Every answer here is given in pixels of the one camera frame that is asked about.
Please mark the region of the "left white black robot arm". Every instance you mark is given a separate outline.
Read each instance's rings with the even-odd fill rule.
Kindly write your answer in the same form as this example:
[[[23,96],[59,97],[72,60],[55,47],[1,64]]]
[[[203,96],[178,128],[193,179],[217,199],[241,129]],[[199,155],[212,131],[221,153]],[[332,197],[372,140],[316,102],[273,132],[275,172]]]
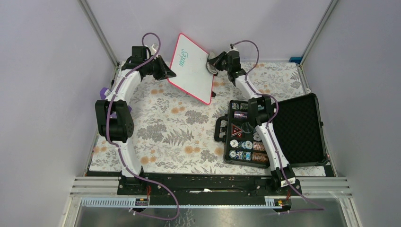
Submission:
[[[133,46],[131,56],[123,64],[121,76],[116,80],[115,86],[105,99],[95,103],[98,132],[115,147],[122,166],[122,175],[132,177],[128,187],[135,194],[142,194],[146,190],[147,182],[140,176],[143,167],[133,150],[134,122],[129,101],[146,76],[153,76],[155,80],[176,77],[158,51],[159,48],[155,45]]]

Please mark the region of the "translucent silicone sponge eraser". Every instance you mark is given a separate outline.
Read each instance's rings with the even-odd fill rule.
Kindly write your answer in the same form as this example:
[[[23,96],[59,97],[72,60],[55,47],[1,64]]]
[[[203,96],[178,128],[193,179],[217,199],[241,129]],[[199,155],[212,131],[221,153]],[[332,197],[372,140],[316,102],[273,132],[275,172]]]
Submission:
[[[218,61],[218,56],[213,51],[211,51],[207,57],[206,68],[208,72],[210,72],[213,75],[218,74],[218,71],[215,66],[217,61]]]

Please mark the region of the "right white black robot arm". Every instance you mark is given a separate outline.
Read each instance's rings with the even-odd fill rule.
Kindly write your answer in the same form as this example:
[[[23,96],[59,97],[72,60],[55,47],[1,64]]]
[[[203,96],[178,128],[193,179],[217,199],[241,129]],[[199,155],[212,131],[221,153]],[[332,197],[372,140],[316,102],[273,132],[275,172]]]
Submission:
[[[266,149],[272,176],[271,188],[274,193],[283,195],[289,189],[295,190],[294,171],[282,152],[273,128],[273,119],[279,111],[279,104],[271,95],[260,93],[248,79],[242,68],[240,54],[236,49],[223,51],[219,55],[210,52],[206,63],[212,74],[226,71],[229,81],[248,99],[247,120],[256,129]]]

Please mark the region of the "red-framed whiteboard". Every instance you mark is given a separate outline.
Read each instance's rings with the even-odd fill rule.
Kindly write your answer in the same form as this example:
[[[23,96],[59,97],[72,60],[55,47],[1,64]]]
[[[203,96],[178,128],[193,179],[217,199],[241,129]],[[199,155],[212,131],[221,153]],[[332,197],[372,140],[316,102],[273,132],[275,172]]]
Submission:
[[[214,83],[214,75],[206,67],[208,54],[191,38],[180,33],[170,63],[176,76],[168,79],[175,88],[206,105],[211,103]]]

